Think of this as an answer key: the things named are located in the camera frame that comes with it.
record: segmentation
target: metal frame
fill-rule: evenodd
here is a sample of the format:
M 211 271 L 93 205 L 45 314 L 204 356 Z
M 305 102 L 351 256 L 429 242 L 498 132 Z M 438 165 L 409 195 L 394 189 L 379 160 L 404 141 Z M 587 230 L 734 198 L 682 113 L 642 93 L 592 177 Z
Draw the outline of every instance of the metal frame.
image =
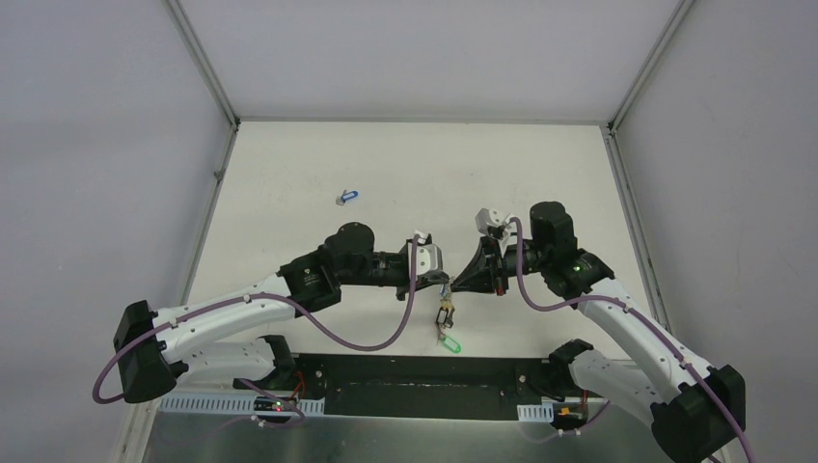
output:
M 218 103 L 228 123 L 233 129 L 236 129 L 239 124 L 238 116 L 235 114 L 235 110 L 233 110 L 227 93 L 224 87 L 222 87 L 219 77 L 216 75 L 216 71 L 213 70 L 213 65 L 207 58 L 207 54 L 202 48 L 202 43 L 199 41 L 196 31 L 193 30 L 193 26 L 190 24 L 190 19 L 187 17 L 187 13 L 184 12 L 181 2 L 179 0 L 162 0 L 162 3 L 168 9 L 168 16 L 177 27 L 179 36 L 182 42 L 184 42 L 187 51 L 190 53 L 190 58 L 202 75 L 204 84 L 207 85 L 207 89 L 210 90 L 210 94 L 213 95 L 213 99 Z
M 670 16 L 668 24 L 665 25 L 665 29 L 662 30 L 662 34 L 660 34 L 659 39 L 653 45 L 650 53 L 648 53 L 647 59 L 637 74 L 637 78 L 634 79 L 634 83 L 631 84 L 631 88 L 628 89 L 628 93 L 625 95 L 622 103 L 619 104 L 619 108 L 616 110 L 616 114 L 613 116 L 611 123 L 608 124 L 608 127 L 611 129 L 614 136 L 616 135 L 616 131 L 619 129 L 619 126 L 622 125 L 622 121 L 624 121 L 625 116 L 628 115 L 628 111 L 630 111 L 631 107 L 633 107 L 637 96 L 639 96 L 642 90 L 644 90 L 644 86 L 653 73 L 653 69 L 656 68 L 656 65 L 665 55 L 665 50 L 668 49 L 668 45 L 670 44 L 670 41 L 673 40 L 673 37 L 675 37 L 676 32 L 679 30 L 679 26 L 682 25 L 682 22 L 685 20 L 685 17 L 687 17 L 688 12 L 695 3 L 696 0 L 680 0 L 676 5 L 676 9 L 673 10 L 673 14 Z
M 111 450 L 108 461 L 112 463 L 142 463 L 148 447 L 153 419 L 159 409 L 159 400 L 129 405 L 123 421 L 120 437 Z
M 213 193 L 210 195 L 210 200 L 207 203 L 207 213 L 204 216 L 204 223 L 196 236 L 196 247 L 194 249 L 193 259 L 188 267 L 187 274 L 185 275 L 184 286 L 182 287 L 182 292 L 179 296 L 180 305 L 187 302 L 187 298 L 190 297 L 190 290 L 193 288 L 193 279 L 196 276 L 196 270 L 199 268 L 199 261 L 202 259 L 202 251 L 205 249 L 205 240 L 207 239 L 207 233 L 210 230 L 210 222 L 213 220 L 213 214 L 215 213 L 216 205 L 219 202 L 219 194 L 222 192 L 225 172 L 230 164 L 232 149 L 235 147 L 236 138 L 238 138 L 238 128 L 239 125 L 231 128 L 231 136 L 228 140 L 227 146 L 225 147 L 225 155 L 222 158 L 222 163 L 219 166 L 219 170 L 213 172 L 213 177 L 216 180 L 216 184 L 213 186 Z
M 559 119 L 463 119 L 447 117 L 386 117 L 386 118 L 366 118 L 366 117 L 335 117 L 335 118 L 288 118 L 288 117 L 266 117 L 266 116 L 242 116 L 241 120 L 246 123 L 500 123 L 515 125 L 604 125 L 607 121 L 577 121 Z
M 662 300 L 662 292 L 659 290 L 656 273 L 653 271 L 653 261 L 650 259 L 650 253 L 647 249 L 639 206 L 633 188 L 631 188 L 627 168 L 622 161 L 619 147 L 611 131 L 606 126 L 601 126 L 600 130 L 605 141 L 605 149 L 608 151 L 608 160 L 611 163 L 611 172 L 613 173 L 613 181 L 616 184 L 616 191 L 619 193 L 619 201 L 622 203 L 622 210 L 625 212 L 625 222 L 628 224 L 628 232 L 631 235 L 631 242 L 637 255 L 637 265 L 641 274 L 641 282 L 645 287 L 647 305 L 653 317 L 672 333 L 668 325 L 668 313 Z

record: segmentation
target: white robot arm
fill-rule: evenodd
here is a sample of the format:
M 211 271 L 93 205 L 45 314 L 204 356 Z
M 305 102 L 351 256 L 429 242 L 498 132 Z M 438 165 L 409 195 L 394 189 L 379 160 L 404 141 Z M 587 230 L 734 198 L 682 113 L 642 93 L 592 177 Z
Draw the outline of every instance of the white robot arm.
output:
M 612 269 L 578 247 L 562 204 L 536 204 L 530 219 L 532 238 L 525 239 L 519 219 L 483 209 L 476 218 L 483 234 L 477 253 L 451 290 L 504 295 L 508 278 L 516 277 L 533 309 L 548 312 L 570 305 L 593 320 L 639 369 L 611 362 L 587 342 L 573 340 L 549 356 L 557 365 L 558 382 L 592 391 L 639 419 L 674 461 L 701 461 L 737 435 L 743 438 L 741 430 L 736 432 L 745 427 L 742 376 L 731 366 L 713 368 L 645 316 Z M 505 241 L 514 232 L 517 244 L 509 246 Z M 566 302 L 537 306 L 522 279 L 534 272 Z
M 447 282 L 440 248 L 432 244 L 429 234 L 416 231 L 416 237 L 415 288 Z M 177 384 L 234 378 L 263 381 L 271 389 L 277 385 L 277 377 L 287 380 L 294 367 L 283 337 L 266 336 L 249 342 L 219 340 L 265 323 L 312 317 L 311 313 L 340 302 L 341 285 L 392 286 L 397 288 L 397 299 L 404 300 L 414 259 L 409 253 L 412 241 L 407 240 L 397 253 L 374 252 L 372 230 L 353 222 L 341 226 L 317 250 L 237 291 L 199 304 L 157 311 L 147 301 L 131 304 L 114 337 L 118 357 L 114 361 L 124 400 L 144 402 L 166 394 Z M 298 303 L 301 312 L 289 302 Z M 98 396 L 100 385 L 101 379 L 95 384 L 95 400 L 111 401 Z

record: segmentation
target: purple cable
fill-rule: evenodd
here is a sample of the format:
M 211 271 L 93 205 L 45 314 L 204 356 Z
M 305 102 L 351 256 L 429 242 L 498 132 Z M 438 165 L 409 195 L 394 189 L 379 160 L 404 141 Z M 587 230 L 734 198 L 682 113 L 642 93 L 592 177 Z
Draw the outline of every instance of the purple cable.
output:
M 600 408 L 600 409 L 599 409 L 599 411 L 598 411 L 598 412 L 596 412 L 596 415 L 594 415 L 594 416 L 593 416 L 593 418 L 591 418 L 590 420 L 588 420 L 588 422 L 587 422 L 587 423 L 585 423 L 585 424 L 583 424 L 582 426 L 580 426 L 579 428 L 577 428 L 577 429 L 576 429 L 576 431 L 585 432 L 586 430 L 588 430 L 588 429 L 589 429 L 589 428 L 590 428 L 590 427 L 591 427 L 591 426 L 592 426 L 592 425 L 593 425 L 593 424 L 594 424 L 594 423 L 595 423 L 597 420 L 599 420 L 599 417 L 601 417 L 601 416 L 602 416 L 602 414 L 603 414 L 603 413 L 604 413 L 606 410 L 608 410 L 608 406 L 609 406 L 609 405 L 611 405 L 611 402 L 610 402 L 610 401 L 605 402 L 605 404 L 602 406 L 602 408 Z M 557 432 L 557 433 L 551 434 L 550 436 L 546 436 L 546 437 L 544 437 L 544 438 L 542 438 L 542 439 L 534 439 L 533 437 L 529 437 L 529 436 L 528 436 L 528 435 L 527 435 L 525 432 L 523 432 L 523 430 L 522 430 L 522 429 L 520 429 L 520 428 L 519 428 L 519 426 L 518 426 L 518 428 L 517 428 L 517 429 L 520 431 L 520 434 L 522 434 L 522 435 L 523 435 L 523 437 L 524 437 L 524 438 L 525 438 L 527 441 L 531 442 L 532 444 L 545 444 L 546 442 L 548 442 L 548 441 L 550 441 L 550 440 L 554 439 L 555 437 L 559 437 L 559 432 Z
M 288 305 L 292 306 L 296 311 L 298 311 L 300 314 L 305 316 L 310 322 L 312 322 L 313 325 L 315 325 L 315 327 L 318 328 L 318 330 L 321 331 L 321 333 L 323 333 L 329 339 L 334 340 L 335 342 L 337 342 L 338 344 L 340 344 L 340 345 L 342 345 L 344 347 L 348 347 L 348 348 L 353 349 L 353 350 L 359 350 L 359 351 L 362 351 L 362 352 L 373 352 L 375 350 L 384 349 L 386 347 L 389 347 L 393 343 L 395 343 L 397 338 L 399 338 L 400 335 L 403 334 L 403 330 L 406 328 L 406 324 L 409 322 L 409 315 L 412 313 L 412 305 L 415 303 L 415 289 L 417 288 L 416 280 L 418 278 L 417 256 L 418 256 L 418 240 L 419 239 L 420 239 L 420 237 L 418 235 L 415 235 L 412 238 L 412 260 L 411 260 L 411 264 L 409 265 L 409 296 L 406 298 L 406 311 L 403 313 L 403 318 L 400 320 L 400 324 L 397 325 L 397 329 L 395 330 L 395 332 L 387 340 L 381 342 L 380 344 L 376 344 L 376 345 L 359 345 L 359 344 L 354 344 L 352 342 L 349 342 L 347 340 L 343 340 L 341 337 L 339 337 L 338 335 L 336 335 L 335 333 L 330 331 L 329 328 L 324 326 L 320 321 L 318 321 L 318 319 L 315 318 L 315 315 L 310 313 L 310 311 L 308 311 L 307 309 L 304 309 L 298 303 L 296 303 L 296 302 L 294 302 L 294 301 L 292 301 L 290 299 L 287 299 L 284 296 L 280 296 L 278 294 L 270 294 L 270 293 L 266 293 L 266 292 L 260 292 L 260 293 L 256 293 L 256 294 L 251 294 L 250 297 L 252 299 L 272 299 L 274 301 L 283 302 L 285 304 L 288 304 Z M 213 311 L 215 311 L 217 309 L 222 309 L 224 307 L 230 306 L 232 304 L 237 304 L 239 302 L 244 302 L 244 297 L 243 296 L 233 297 L 232 299 L 227 299 L 225 301 L 217 302 L 215 304 L 211 304 L 209 306 L 202 307 L 201 309 L 197 309 L 197 310 L 195 310 L 195 311 L 193 311 L 191 313 L 186 313 L 185 315 L 182 315 L 179 318 L 177 318 L 177 323 L 187 321 L 187 320 L 189 320 L 189 319 L 191 319 L 193 317 L 196 317 L 196 316 L 199 316 L 199 315 L 204 315 L 205 313 L 213 312 Z M 99 395 L 99 390 L 102 388 L 102 382 L 108 376 L 108 373 L 111 372 L 111 369 L 114 368 L 114 366 L 117 364 L 117 362 L 119 360 L 121 360 L 122 357 L 124 357 L 128 352 L 133 350 L 134 347 L 139 345 L 141 342 L 149 339 L 150 337 L 155 336 L 157 333 L 160 333 L 160 332 L 162 332 L 164 330 L 167 330 L 169 328 L 171 328 L 171 323 L 170 322 L 162 323 L 161 325 L 153 328 L 152 330 L 149 330 L 149 331 L 143 333 L 142 335 L 137 337 L 135 340 L 132 340 L 131 342 L 126 344 L 125 347 L 120 349 L 114 355 L 114 357 L 112 357 L 111 360 L 105 365 L 105 368 L 102 369 L 102 372 L 96 378 L 96 381 L 94 383 L 94 387 L 92 389 L 92 397 L 94 398 L 94 402 L 104 405 L 104 404 L 113 403 L 113 402 L 116 402 L 117 400 L 122 399 L 123 394 L 114 395 L 112 397 L 102 397 L 102 396 L 100 396 Z
M 619 299 L 599 295 L 575 297 L 574 299 L 569 299 L 565 302 L 560 302 L 553 306 L 538 306 L 534 304 L 534 302 L 531 300 L 528 293 L 526 292 L 525 284 L 523 282 L 523 247 L 524 247 L 523 223 L 517 217 L 512 217 L 511 222 L 517 228 L 517 285 L 520 287 L 520 293 L 523 295 L 523 299 L 525 299 L 526 303 L 529 306 L 531 306 L 532 309 L 540 312 L 550 312 L 580 302 L 604 301 L 609 302 L 611 304 L 615 304 L 624 309 L 626 313 L 635 316 L 645 327 L 647 327 L 648 330 L 651 331 L 651 333 L 653 333 L 656 336 L 656 338 L 659 339 L 659 341 L 662 344 L 665 345 L 665 347 L 667 347 L 670 350 L 670 352 L 673 354 L 673 357 L 675 357 L 676 360 L 678 360 L 681 363 L 681 365 L 684 367 L 685 370 L 688 371 L 688 373 L 693 377 L 696 383 L 699 386 L 701 386 L 701 389 L 703 389 L 704 392 L 707 393 L 707 395 L 710 397 L 710 399 L 713 400 L 713 402 L 719 408 L 719 411 L 722 412 L 722 415 L 724 415 L 724 418 L 730 424 L 730 427 L 733 429 L 733 432 L 736 434 L 736 437 L 738 437 L 739 442 L 741 443 L 742 448 L 744 449 L 745 455 L 747 456 L 748 463 L 755 462 L 755 453 L 752 451 L 752 448 L 750 447 L 750 441 L 747 439 L 747 436 L 745 435 L 744 431 L 742 431 L 741 426 L 736 422 L 736 419 L 733 418 L 733 415 L 730 413 L 729 410 L 727 410 L 727 407 L 724 405 L 722 400 L 716 395 L 716 393 L 713 392 L 712 389 L 710 389 L 710 386 L 708 386 L 707 383 L 704 382 L 704 379 L 701 377 L 701 375 L 698 374 L 698 371 L 696 371 L 692 365 L 685 362 L 685 356 L 682 355 L 681 351 L 679 351 L 679 349 L 677 349 L 672 342 L 670 342 L 668 337 L 666 337 L 665 334 L 662 333 L 661 330 L 659 330 L 659 328 L 657 328 L 653 323 L 651 323 L 647 319 L 647 317 L 642 315 L 639 311 L 628 310 L 627 304 L 620 301 Z

